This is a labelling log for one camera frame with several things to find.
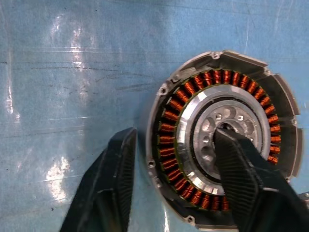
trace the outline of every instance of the bolt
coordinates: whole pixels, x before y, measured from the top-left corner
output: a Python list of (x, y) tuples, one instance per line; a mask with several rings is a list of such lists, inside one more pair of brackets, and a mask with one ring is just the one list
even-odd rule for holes
[(238, 120), (238, 121), (242, 121), (242, 120), (243, 120), (243, 116), (242, 116), (242, 115), (238, 115), (237, 120)]
[(221, 120), (222, 119), (222, 115), (221, 114), (216, 114), (216, 120)]

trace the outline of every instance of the copper wire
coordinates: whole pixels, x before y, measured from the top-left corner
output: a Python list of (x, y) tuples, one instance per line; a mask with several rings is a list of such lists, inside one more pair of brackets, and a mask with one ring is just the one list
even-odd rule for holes
[(170, 181), (176, 180), (179, 176), (181, 176), (181, 174), (182, 173), (180, 172), (180, 170), (177, 169), (177, 170), (168, 174), (169, 180)]
[(181, 90), (181, 89), (179, 89), (179, 90), (176, 92), (176, 96), (177, 96), (180, 100), (182, 100), (184, 103), (186, 103), (187, 101), (189, 101), (188, 96), (187, 96), (186, 93), (185, 93), (183, 90)]
[(210, 198), (209, 195), (205, 195), (205, 197), (203, 198), (203, 201), (202, 201), (202, 208), (203, 209), (208, 208), (209, 202), (210, 202), (209, 198)]
[(219, 197), (213, 197), (211, 209), (212, 210), (218, 210), (219, 209)]
[(280, 137), (280, 136), (277, 136), (277, 135), (276, 135), (276, 136), (275, 136), (275, 135), (271, 136), (270, 140), (271, 140), (271, 142), (274, 143), (274, 144), (281, 143), (281, 137)]
[(262, 88), (258, 88), (254, 94), (254, 97), (255, 99), (259, 100), (263, 94), (264, 94), (264, 90)]
[(185, 185), (188, 183), (188, 181), (185, 178), (182, 178), (181, 180), (179, 180), (176, 184), (175, 184), (175, 189), (177, 191), (182, 190)]
[(276, 133), (276, 132), (280, 132), (281, 131), (281, 129), (280, 129), (280, 125), (278, 124), (278, 125), (273, 125), (273, 126), (271, 126), (270, 127), (270, 132), (271, 133)]
[(261, 104), (262, 107), (264, 107), (264, 106), (266, 106), (266, 105), (269, 103), (269, 101), (270, 101), (269, 96), (266, 96), (266, 97), (264, 97), (264, 98), (261, 100), (260, 104)]
[(167, 161), (162, 162), (162, 165), (164, 167), (164, 169), (171, 169), (175, 166), (178, 165), (177, 160), (176, 159), (169, 159)]
[(278, 157), (274, 156), (274, 155), (269, 155), (268, 156), (268, 162), (271, 162), (272, 164), (277, 164), (278, 163)]
[(246, 75), (243, 75), (242, 80), (240, 82), (240, 86), (241, 88), (245, 89), (247, 87), (247, 84), (249, 82), (249, 77)]
[(192, 185), (188, 186), (182, 193), (182, 197), (188, 199), (193, 194), (194, 187)]
[(275, 111), (275, 107), (273, 105), (270, 105), (269, 107), (267, 107), (265, 109), (265, 114), (269, 115), (269, 114), (273, 113), (274, 111)]
[(269, 123), (277, 122), (279, 120), (277, 115), (272, 115), (268, 118)]
[(223, 83), (229, 84), (231, 79), (231, 71), (223, 70)]
[(177, 110), (177, 111), (181, 111), (183, 109), (183, 106), (176, 100), (174, 99), (171, 99), (169, 101), (169, 105), (174, 109), (174, 110)]
[(161, 154), (161, 156), (173, 155), (174, 154), (174, 148), (173, 147), (162, 148), (162, 149), (160, 149), (160, 154)]
[(162, 123), (161, 124), (161, 131), (166, 131), (166, 132), (170, 132), (170, 131), (174, 131), (175, 126), (168, 124), (168, 123)]
[(172, 121), (177, 121), (177, 118), (178, 118), (178, 116), (176, 114), (174, 114), (174, 113), (172, 113), (171, 111), (168, 111), (168, 110), (166, 110), (164, 112), (164, 117), (166, 117), (167, 119), (172, 120)]
[(197, 205), (199, 203), (199, 200), (201, 199), (201, 196), (202, 196), (202, 192), (201, 191), (197, 191), (192, 200), (191, 200), (191, 203), (194, 204), (194, 205)]
[(233, 79), (232, 79), (232, 85), (238, 86), (239, 78), (240, 78), (240, 73), (234, 72)]
[(173, 143), (174, 142), (175, 137), (171, 137), (171, 136), (160, 136), (159, 137), (159, 141), (160, 143)]
[(193, 80), (194, 80), (194, 83), (195, 83), (195, 85), (196, 85), (196, 87), (197, 87), (198, 89), (201, 90), (201, 89), (204, 88), (203, 80), (202, 80), (202, 78), (201, 78), (199, 75), (195, 76), (195, 77), (193, 78)]
[(221, 83), (221, 70), (213, 70), (215, 84)]
[(187, 83), (184, 84), (184, 88), (191, 95), (195, 94), (195, 90), (194, 90), (193, 84), (190, 81), (188, 81)]
[(247, 91), (251, 94), (253, 94), (253, 92), (255, 91), (257, 87), (257, 84), (255, 81), (251, 81), (250, 84), (248, 85)]
[(204, 80), (206, 81), (207, 86), (211, 86), (212, 85), (211, 72), (209, 71), (204, 72), (203, 75), (204, 75)]
[(223, 199), (222, 199), (222, 210), (228, 210), (228, 209), (229, 209), (229, 207), (228, 207), (227, 198), (223, 197)]
[(278, 147), (278, 146), (270, 146), (270, 151), (272, 153), (279, 154), (280, 153), (280, 147)]

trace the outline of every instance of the metal housing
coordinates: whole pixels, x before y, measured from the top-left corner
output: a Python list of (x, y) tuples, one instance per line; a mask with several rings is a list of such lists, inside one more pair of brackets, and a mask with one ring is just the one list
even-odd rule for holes
[(281, 125), (281, 137), (285, 142), (281, 144), (280, 162), (277, 168), (289, 180), (297, 176), (302, 160), (303, 131), (297, 128), (296, 115), (300, 114), (296, 101), (286, 82), (278, 75), (273, 74), (267, 64), (240, 55), (233, 51), (206, 52), (200, 54), (177, 69), (154, 96), (153, 103), (148, 104), (142, 117), (139, 128), (141, 153), (145, 158), (147, 173), (154, 186), (163, 196), (164, 201), (181, 216), (187, 223), (196, 226), (200, 230), (237, 230), (229, 212), (198, 212), (190, 208), (168, 187), (168, 183), (162, 181), (160, 171), (156, 167), (152, 152), (152, 128), (159, 105), (165, 100), (168, 93), (179, 82), (186, 80), (194, 74), (207, 69), (230, 69), (245, 73), (257, 82), (271, 97), (273, 105)]

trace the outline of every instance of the central hole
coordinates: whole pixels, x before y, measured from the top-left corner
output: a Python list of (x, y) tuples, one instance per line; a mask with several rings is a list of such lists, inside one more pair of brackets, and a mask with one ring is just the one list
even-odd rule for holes
[(236, 132), (235, 129), (228, 123), (222, 123), (219, 128), (222, 128), (222, 129), (226, 129), (226, 130), (231, 130), (233, 132)]

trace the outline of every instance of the circular motor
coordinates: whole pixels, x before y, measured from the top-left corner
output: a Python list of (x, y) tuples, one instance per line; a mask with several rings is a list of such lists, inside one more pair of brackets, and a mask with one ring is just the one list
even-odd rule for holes
[(232, 51), (203, 53), (163, 83), (144, 118), (148, 174), (186, 222), (236, 229), (216, 166), (215, 130), (249, 138), (289, 181), (302, 156), (298, 114), (287, 84), (264, 62)]

